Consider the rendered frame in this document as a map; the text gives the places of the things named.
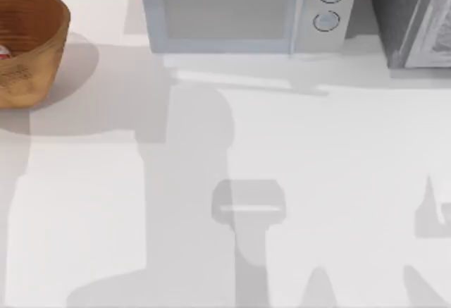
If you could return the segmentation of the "grey cabinet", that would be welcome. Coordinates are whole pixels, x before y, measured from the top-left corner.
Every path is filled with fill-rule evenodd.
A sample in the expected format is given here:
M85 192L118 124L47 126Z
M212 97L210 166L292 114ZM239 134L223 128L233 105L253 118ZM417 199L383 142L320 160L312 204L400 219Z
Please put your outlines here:
M405 38L417 1L371 0L390 68L405 68Z

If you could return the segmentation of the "pale microwave oven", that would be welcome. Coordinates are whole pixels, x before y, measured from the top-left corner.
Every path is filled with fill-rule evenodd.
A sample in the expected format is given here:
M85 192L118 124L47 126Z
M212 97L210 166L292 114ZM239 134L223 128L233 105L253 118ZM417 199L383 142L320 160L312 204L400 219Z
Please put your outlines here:
M321 0L303 0L296 54L332 53L345 40L354 0L341 0L336 4L325 4ZM331 32L319 32L313 19L319 13L334 11L340 16L340 24Z

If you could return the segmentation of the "brown woven basket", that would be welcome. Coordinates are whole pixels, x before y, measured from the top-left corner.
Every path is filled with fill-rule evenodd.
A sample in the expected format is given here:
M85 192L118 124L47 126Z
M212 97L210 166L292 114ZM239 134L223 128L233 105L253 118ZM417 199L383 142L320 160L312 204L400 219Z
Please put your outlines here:
M40 103L54 84L66 46L70 11L62 0L0 0L0 109Z

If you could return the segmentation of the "microwave oven door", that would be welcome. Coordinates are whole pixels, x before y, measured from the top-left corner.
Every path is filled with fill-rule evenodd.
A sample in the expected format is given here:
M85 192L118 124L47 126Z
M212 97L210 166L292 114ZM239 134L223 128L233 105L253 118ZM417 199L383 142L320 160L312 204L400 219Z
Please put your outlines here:
M160 54L291 54L302 0L142 0Z

